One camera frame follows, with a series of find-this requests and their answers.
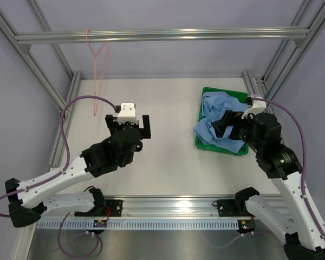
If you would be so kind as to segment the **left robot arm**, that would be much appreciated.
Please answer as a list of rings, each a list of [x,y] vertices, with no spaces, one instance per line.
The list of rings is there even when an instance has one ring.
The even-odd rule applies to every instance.
[[[42,217],[68,212],[77,217],[96,217],[105,213],[106,201],[99,188],[73,194],[60,194],[60,191],[132,163],[134,153],[143,148],[142,140],[151,138],[148,115],[143,115],[142,127],[131,122],[117,123],[112,115],[105,119],[110,136],[82,151],[67,168],[60,167],[28,181],[12,178],[5,182],[9,218],[14,227],[26,227]]]

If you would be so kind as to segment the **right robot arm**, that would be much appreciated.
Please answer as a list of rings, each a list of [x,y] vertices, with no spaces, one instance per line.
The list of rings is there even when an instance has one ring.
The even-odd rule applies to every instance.
[[[228,110],[213,122],[216,136],[231,126],[231,140],[242,140],[256,154],[256,161],[279,190],[292,219],[271,207],[253,187],[236,193],[234,207],[240,215],[259,218],[281,241],[288,259],[325,259],[325,222],[302,182],[296,154],[281,142],[281,125],[272,114],[244,115]]]

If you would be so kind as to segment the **pink wire hanger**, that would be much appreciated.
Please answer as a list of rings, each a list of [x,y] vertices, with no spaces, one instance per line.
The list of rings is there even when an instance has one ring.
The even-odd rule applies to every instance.
[[[106,74],[106,67],[107,67],[107,61],[108,61],[108,56],[109,56],[109,50],[110,50],[110,45],[109,44],[102,44],[98,50],[94,50],[90,43],[90,30],[86,30],[86,42],[87,45],[90,49],[90,52],[93,56],[94,60],[94,73],[93,73],[93,78],[94,78],[94,95],[95,96],[100,96],[102,92],[102,84],[103,80]],[[102,50],[105,50],[105,56],[103,60],[103,65],[101,67],[101,75],[100,78],[98,79],[98,56],[101,54]]]

